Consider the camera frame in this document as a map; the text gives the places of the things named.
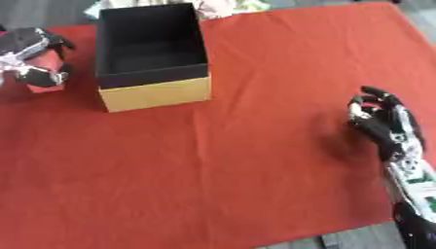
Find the open box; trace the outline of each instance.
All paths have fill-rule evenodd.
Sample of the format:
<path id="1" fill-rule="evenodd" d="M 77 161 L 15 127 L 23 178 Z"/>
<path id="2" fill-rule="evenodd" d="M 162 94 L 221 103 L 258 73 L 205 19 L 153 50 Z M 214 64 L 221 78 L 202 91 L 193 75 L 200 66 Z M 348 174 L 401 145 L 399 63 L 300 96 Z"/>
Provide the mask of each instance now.
<path id="1" fill-rule="evenodd" d="M 96 77 L 110 112 L 209 99 L 207 56 L 192 4 L 101 11 Z"/>

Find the gray floor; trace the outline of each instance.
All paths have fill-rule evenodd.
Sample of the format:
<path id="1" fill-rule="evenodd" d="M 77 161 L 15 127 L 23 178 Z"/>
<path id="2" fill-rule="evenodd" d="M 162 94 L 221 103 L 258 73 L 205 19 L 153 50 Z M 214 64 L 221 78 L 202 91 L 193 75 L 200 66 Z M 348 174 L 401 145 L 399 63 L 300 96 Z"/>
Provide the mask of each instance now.
<path id="1" fill-rule="evenodd" d="M 8 28 L 88 23 L 83 10 L 94 0 L 0 0 L 0 23 Z M 347 4 L 346 0 L 268 0 L 275 9 Z M 436 42 L 436 0 L 404 0 L 400 9 L 432 42 Z M 403 249 L 392 223 L 325 234 L 262 249 Z"/>

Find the table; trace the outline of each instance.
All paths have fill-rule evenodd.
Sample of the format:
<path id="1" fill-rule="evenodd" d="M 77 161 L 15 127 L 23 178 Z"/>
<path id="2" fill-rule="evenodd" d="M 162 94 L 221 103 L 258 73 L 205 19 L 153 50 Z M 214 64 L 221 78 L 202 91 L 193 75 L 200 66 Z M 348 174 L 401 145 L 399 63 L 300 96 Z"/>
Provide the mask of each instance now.
<path id="1" fill-rule="evenodd" d="M 436 55 L 391 4 L 205 21 L 213 99 L 108 114 L 94 27 L 63 92 L 0 91 L 0 247 L 248 248 L 384 222 L 375 146 L 345 125 L 361 85 L 436 140 Z"/>

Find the cardboard box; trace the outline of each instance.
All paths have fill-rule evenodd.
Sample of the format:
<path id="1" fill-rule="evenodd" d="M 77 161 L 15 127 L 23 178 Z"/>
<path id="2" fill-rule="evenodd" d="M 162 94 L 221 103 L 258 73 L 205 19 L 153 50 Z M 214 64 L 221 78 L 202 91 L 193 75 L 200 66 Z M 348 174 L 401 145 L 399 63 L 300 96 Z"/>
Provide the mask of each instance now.
<path id="1" fill-rule="evenodd" d="M 109 112 L 209 99 L 207 56 L 192 4 L 102 11 L 96 77 Z"/>

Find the robotic arm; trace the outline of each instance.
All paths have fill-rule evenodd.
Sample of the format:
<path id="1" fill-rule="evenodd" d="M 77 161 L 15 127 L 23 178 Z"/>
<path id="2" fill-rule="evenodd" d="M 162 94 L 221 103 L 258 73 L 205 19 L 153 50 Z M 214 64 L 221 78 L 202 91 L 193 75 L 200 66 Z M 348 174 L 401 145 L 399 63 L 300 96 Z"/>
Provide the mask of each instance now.
<path id="1" fill-rule="evenodd" d="M 75 49 L 72 42 L 42 28 L 20 28 L 0 33 L 0 85 L 4 83 L 3 73 L 8 71 L 14 72 L 18 81 L 31 86 L 49 88 L 62 85 L 69 74 L 66 63 L 58 70 L 52 70 L 31 65 L 28 61 L 49 50 L 54 50 L 63 60 L 63 47 Z"/>
<path id="2" fill-rule="evenodd" d="M 395 95 L 362 91 L 348 103 L 348 119 L 379 146 L 398 230 L 409 249 L 436 248 L 436 173 L 422 157 L 421 129 Z"/>

